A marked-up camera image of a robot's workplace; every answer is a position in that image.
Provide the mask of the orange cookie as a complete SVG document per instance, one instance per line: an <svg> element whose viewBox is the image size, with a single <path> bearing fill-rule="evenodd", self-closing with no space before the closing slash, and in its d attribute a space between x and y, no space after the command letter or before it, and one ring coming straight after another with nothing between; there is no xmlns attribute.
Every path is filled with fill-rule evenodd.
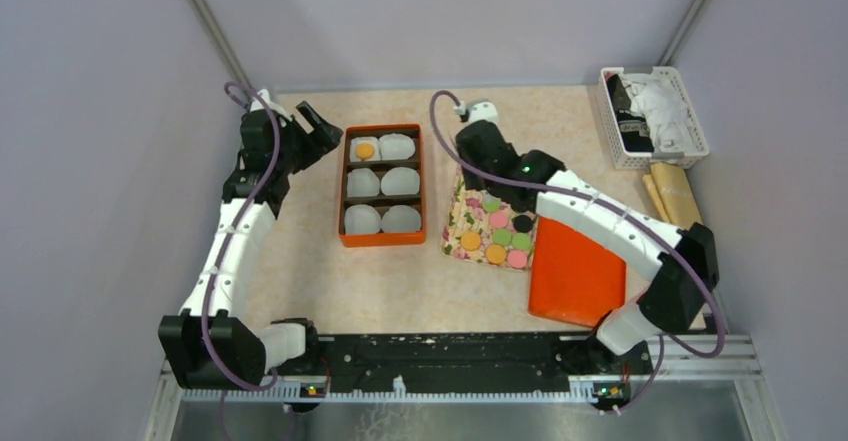
<svg viewBox="0 0 848 441"><path fill-rule="evenodd" d="M370 143L360 143L355 147L355 156L361 161L372 159L376 154L376 148Z"/></svg>
<svg viewBox="0 0 848 441"><path fill-rule="evenodd" d="M477 251L481 246L482 238L476 232L465 232L460 237L460 245L465 251Z"/></svg>
<svg viewBox="0 0 848 441"><path fill-rule="evenodd" d="M490 245L484 252L488 263L492 265L501 265L507 258L507 251L503 246Z"/></svg>

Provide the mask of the orange compartment box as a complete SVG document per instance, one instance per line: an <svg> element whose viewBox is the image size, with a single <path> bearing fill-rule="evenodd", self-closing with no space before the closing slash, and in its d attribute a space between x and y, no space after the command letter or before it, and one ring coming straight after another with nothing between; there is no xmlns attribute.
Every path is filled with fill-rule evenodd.
<svg viewBox="0 0 848 441"><path fill-rule="evenodd" d="M350 140L355 137L373 136L379 138L385 134L400 133L410 136L416 141L416 154L408 160L399 161L371 161L350 162L349 146ZM386 196L380 193L375 197L348 198L346 196L347 174L356 168L370 168L380 178L391 168L408 167L419 172L421 177L421 190L417 195L410 196ZM348 128L343 137L343 154L340 171L340 200L338 201L337 234L342 244L348 248L365 247L389 247L403 245L422 244L427 238L427 195L425 181L425 162L423 150L422 127L418 124L386 124L386 125L360 125ZM352 205L367 204L373 206L383 214L395 205L408 205L417 209L422 216L422 229L416 233L388 234L382 230L372 235L346 235L343 227L345 210Z"/></svg>

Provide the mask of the floral tray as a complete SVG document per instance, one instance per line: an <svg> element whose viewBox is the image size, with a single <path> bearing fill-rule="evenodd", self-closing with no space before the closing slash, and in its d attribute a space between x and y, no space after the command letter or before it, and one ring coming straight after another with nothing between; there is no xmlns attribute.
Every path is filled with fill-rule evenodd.
<svg viewBox="0 0 848 441"><path fill-rule="evenodd" d="M491 213L486 213L482 208L483 199L492 197L494 196L489 195L485 191L480 192L468 190L465 187L462 169L456 169L453 191L450 197L450 207L441 235L440 251L449 257L474 264L491 266L510 271L527 271L531 268L535 252L534 242L536 238L537 217L530 212L518 212L512 209L508 203L503 201L501 201L500 211L506 211L509 215L510 221L505 229L508 229L512 235L518 233L512 225L512 220L515 216L527 215L534 219L534 228L530 233L528 233L533 239L532 247L529 251L524 251L528 255L528 263L524 269L518 270L509 266L507 258L501 265L492 265L488 263L485 258L484 252L487 247L490 245L497 245L492 241L492 233L496 229L492 228L488 221ZM482 238L481 246L477 251L465 251L460 245L460 237L465 232L469 231L478 233ZM511 245L503 247L506 249L507 255L511 250L516 250L513 249Z"/></svg>

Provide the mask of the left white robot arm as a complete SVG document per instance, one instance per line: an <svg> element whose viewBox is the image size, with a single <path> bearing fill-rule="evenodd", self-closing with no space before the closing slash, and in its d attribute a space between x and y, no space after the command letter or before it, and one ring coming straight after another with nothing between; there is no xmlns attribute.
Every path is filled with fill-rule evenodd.
<svg viewBox="0 0 848 441"><path fill-rule="evenodd" d="M290 178L337 148L342 130L306 101L288 114L268 90L252 96L240 120L236 165L222 187L219 219L191 294L165 316L158 339L183 389L265 389L264 378L288 366L319 365L317 331L306 318L253 330L241 319L266 236L277 221Z"/></svg>

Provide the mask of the white paper cup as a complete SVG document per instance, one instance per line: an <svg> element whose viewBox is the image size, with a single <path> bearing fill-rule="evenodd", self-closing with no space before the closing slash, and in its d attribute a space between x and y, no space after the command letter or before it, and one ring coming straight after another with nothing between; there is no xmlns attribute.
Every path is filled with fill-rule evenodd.
<svg viewBox="0 0 848 441"><path fill-rule="evenodd" d="M381 193L381 180L370 168L352 169L347 174L346 196L348 198L375 197Z"/></svg>
<svg viewBox="0 0 848 441"><path fill-rule="evenodd" d="M370 143L370 144L372 144L372 145L376 148L376 154L375 154L375 156L374 156L372 159L367 160L367 161L361 161L361 160L359 160L359 159L355 156L355 154L354 154L355 147L356 147L358 144L360 144L360 143ZM380 161L380 160L382 159L382 156L381 156L381 151L380 151L380 145L379 145L379 140L378 140L378 138L377 138L377 137L373 137L373 136L362 136L362 137L355 137L355 138L352 138L352 139L350 140L350 146L349 146L349 154L348 154L348 157L349 157L349 161L350 161L350 162L371 162L371 161Z"/></svg>
<svg viewBox="0 0 848 441"><path fill-rule="evenodd" d="M417 195L421 190L420 174L413 168L391 168L381 178L380 190L386 196Z"/></svg>
<svg viewBox="0 0 848 441"><path fill-rule="evenodd" d="M408 160L416 154L416 141L408 135L390 133L378 138L381 159L384 161Z"/></svg>
<svg viewBox="0 0 848 441"><path fill-rule="evenodd" d="M346 235L372 235L381 231L382 217L376 208L367 204L352 205L344 212Z"/></svg>
<svg viewBox="0 0 848 441"><path fill-rule="evenodd" d="M416 233L422 229L422 216L412 206L391 206L381 218L381 230L388 234Z"/></svg>

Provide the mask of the pink cookie middle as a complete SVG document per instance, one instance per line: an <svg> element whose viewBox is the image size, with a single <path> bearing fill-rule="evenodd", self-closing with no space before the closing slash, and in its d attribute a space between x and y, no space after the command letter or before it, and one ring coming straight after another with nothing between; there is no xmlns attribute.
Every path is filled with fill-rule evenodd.
<svg viewBox="0 0 848 441"><path fill-rule="evenodd" d="M508 226L510 217L506 211L498 211L489 215L489 225L495 229L504 229Z"/></svg>

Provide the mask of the pink cookie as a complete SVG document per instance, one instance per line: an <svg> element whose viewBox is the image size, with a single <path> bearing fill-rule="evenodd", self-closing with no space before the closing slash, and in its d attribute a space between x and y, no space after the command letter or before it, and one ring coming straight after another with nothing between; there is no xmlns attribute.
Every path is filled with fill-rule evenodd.
<svg viewBox="0 0 848 441"><path fill-rule="evenodd" d="M507 263L513 269L522 270L527 266L528 255L524 251L511 250L507 255Z"/></svg>
<svg viewBox="0 0 848 441"><path fill-rule="evenodd" d="M510 217L506 211L498 211L489 215L489 225L495 229L504 229L508 226Z"/></svg>

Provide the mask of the black cookie lower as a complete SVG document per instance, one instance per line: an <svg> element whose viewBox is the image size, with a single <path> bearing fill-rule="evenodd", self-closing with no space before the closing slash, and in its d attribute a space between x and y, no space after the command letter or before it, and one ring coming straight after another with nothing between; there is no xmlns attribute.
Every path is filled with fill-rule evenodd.
<svg viewBox="0 0 848 441"><path fill-rule="evenodd" d="M513 218L512 225L518 233L530 233L534 228L534 219L527 215L517 215Z"/></svg>

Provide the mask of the green cookie lower left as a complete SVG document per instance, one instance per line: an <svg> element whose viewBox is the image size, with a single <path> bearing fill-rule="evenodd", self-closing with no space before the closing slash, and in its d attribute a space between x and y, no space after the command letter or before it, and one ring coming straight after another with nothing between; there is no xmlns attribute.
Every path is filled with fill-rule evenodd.
<svg viewBox="0 0 848 441"><path fill-rule="evenodd" d="M492 241L500 246L508 247L511 245L512 233L505 228L498 228L492 233Z"/></svg>

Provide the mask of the orange cookie bottom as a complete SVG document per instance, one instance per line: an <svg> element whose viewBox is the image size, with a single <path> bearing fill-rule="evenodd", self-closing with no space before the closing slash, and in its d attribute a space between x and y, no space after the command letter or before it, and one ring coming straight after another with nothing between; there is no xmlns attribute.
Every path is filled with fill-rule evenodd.
<svg viewBox="0 0 848 441"><path fill-rule="evenodd" d="M492 265L501 265L507 258L507 251L503 246L490 245L484 252L488 263Z"/></svg>

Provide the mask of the pink cookie bottom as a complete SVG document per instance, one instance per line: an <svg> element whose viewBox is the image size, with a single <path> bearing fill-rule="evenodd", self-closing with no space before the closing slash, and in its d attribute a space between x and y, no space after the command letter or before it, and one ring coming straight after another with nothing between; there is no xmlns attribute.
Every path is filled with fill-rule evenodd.
<svg viewBox="0 0 848 441"><path fill-rule="evenodd" d="M527 266L528 255L524 251L511 250L507 255L507 263L513 269L522 270Z"/></svg>

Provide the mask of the black item in basket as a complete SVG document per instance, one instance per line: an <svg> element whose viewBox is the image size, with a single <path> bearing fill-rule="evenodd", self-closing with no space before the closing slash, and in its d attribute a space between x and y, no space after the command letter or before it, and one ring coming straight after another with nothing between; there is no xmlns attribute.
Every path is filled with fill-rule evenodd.
<svg viewBox="0 0 848 441"><path fill-rule="evenodd" d="M624 148L629 152L653 153L648 123L644 116L631 110L632 100L620 76L610 76L606 87Z"/></svg>

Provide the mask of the white cloth in basket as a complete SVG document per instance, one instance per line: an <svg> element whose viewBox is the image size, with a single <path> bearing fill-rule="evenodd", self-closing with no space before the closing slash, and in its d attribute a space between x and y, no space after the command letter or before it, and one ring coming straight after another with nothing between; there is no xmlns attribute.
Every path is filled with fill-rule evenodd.
<svg viewBox="0 0 848 441"><path fill-rule="evenodd" d="M662 74L633 73L621 78L631 110L645 117L656 151L694 152L687 104L670 79Z"/></svg>

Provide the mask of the white plastic basket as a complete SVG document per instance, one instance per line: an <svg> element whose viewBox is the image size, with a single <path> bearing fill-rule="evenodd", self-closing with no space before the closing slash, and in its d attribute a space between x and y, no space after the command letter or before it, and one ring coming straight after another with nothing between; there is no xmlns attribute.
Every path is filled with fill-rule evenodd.
<svg viewBox="0 0 848 441"><path fill-rule="evenodd" d="M596 101L618 169L655 162L687 169L709 154L682 78L672 67L604 68Z"/></svg>

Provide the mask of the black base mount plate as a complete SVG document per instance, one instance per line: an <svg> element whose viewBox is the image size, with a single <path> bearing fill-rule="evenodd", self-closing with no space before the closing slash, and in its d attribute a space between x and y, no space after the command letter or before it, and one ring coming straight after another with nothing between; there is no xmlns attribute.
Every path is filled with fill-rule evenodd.
<svg viewBox="0 0 848 441"><path fill-rule="evenodd" d="M278 367L275 393L297 407L321 402L553 402L612 410L652 373L641 342L621 357L581 333L321 336Z"/></svg>

